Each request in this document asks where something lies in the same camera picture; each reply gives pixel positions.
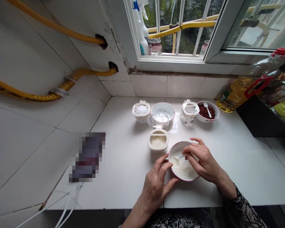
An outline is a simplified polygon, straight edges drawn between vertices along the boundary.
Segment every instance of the patterned clothing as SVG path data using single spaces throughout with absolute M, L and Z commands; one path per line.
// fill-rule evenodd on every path
M 219 190 L 224 208 L 229 220 L 237 228 L 267 228 L 267 225 L 258 216 L 249 202 L 240 193 L 237 186 L 237 197 L 234 200 L 226 198 Z M 213 224 L 208 209 L 196 209 L 199 213 L 190 214 L 164 214 L 155 220 L 150 228 L 212 228 Z

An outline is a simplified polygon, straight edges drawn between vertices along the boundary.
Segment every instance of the white cable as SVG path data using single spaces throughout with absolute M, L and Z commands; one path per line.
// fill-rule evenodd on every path
M 67 200 L 66 207 L 64 208 L 63 213 L 62 213 L 62 215 L 60 216 L 60 219 L 59 219 L 59 221 L 57 222 L 55 228 L 57 228 L 57 227 L 59 226 L 59 224 L 61 223 L 61 221 L 62 221 L 64 215 L 66 214 L 67 206 L 68 206 L 69 203 L 70 203 L 70 199 L 71 199 L 71 194 L 69 195 L 69 199 Z
M 69 195 L 70 193 L 65 194 L 64 196 L 62 196 L 59 200 L 61 200 L 62 198 L 64 198 L 65 196 Z M 36 213 L 35 215 L 33 215 L 32 217 L 30 217 L 29 219 L 25 220 L 23 223 L 21 223 L 19 226 L 17 226 L 16 228 L 21 227 L 22 225 L 24 225 L 25 223 L 27 223 L 28 221 L 30 221 L 32 218 L 35 218 L 37 215 L 39 215 L 40 213 L 44 212 L 46 209 L 48 209 L 49 207 L 53 206 L 55 203 L 57 203 L 59 200 L 57 200 L 56 202 L 52 203 L 50 206 L 45 207 L 44 209 L 42 209 L 41 211 L 39 211 L 38 213 Z
M 79 185 L 79 186 L 77 187 L 77 192 L 76 192 L 76 196 L 75 196 L 75 200 L 74 200 L 73 207 L 72 207 L 70 213 L 69 213 L 69 214 L 67 215 L 67 217 L 65 218 L 65 220 L 63 220 L 63 222 L 60 224 L 60 226 L 58 226 L 58 228 L 61 228 L 62 225 L 66 222 L 66 220 L 67 220 L 67 219 L 70 217 L 70 215 L 72 214 L 72 212 L 73 212 L 73 210 L 74 210 L 74 208 L 75 208 L 75 205 L 76 205 L 76 203 L 77 203 L 79 191 L 80 191 L 82 185 L 83 185 L 83 182 L 81 183 L 81 185 Z

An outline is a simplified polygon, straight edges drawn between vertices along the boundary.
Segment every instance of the red handle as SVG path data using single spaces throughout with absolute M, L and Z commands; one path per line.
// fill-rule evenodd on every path
M 265 80 L 265 82 L 255 91 L 253 91 L 252 93 L 248 93 L 257 83 L 259 83 L 261 80 Z M 251 98 L 253 95 L 257 94 L 258 92 L 260 92 L 262 89 L 264 89 L 266 86 L 268 86 L 268 84 L 270 83 L 270 81 L 273 79 L 273 77 L 267 77 L 267 75 L 263 75 L 262 77 L 258 78 L 245 92 L 245 97 L 247 99 Z

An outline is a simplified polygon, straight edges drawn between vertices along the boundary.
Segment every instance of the hand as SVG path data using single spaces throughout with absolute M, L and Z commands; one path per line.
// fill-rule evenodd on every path
M 182 154 L 186 154 L 185 159 L 189 160 L 198 175 L 218 186 L 226 197 L 230 199 L 236 198 L 237 193 L 232 180 L 219 166 L 208 147 L 206 147 L 200 138 L 193 137 L 190 139 L 197 141 L 198 144 L 192 143 L 190 146 L 184 148 Z
M 164 185 L 164 178 L 173 164 L 165 159 L 165 154 L 156 160 L 153 168 L 147 173 L 142 193 L 134 205 L 129 217 L 123 223 L 124 227 L 143 227 L 150 216 L 164 202 L 168 193 L 179 179 L 172 178 Z

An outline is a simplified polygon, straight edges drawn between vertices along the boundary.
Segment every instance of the sleeve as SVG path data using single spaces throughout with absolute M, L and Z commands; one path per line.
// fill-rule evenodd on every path
M 258 216 L 253 207 L 240 193 L 237 186 L 234 184 L 237 190 L 237 197 L 235 199 L 228 199 L 218 189 L 222 196 L 223 206 L 227 211 L 230 221 L 238 228 L 254 228 L 254 227 L 266 227 L 268 226 Z

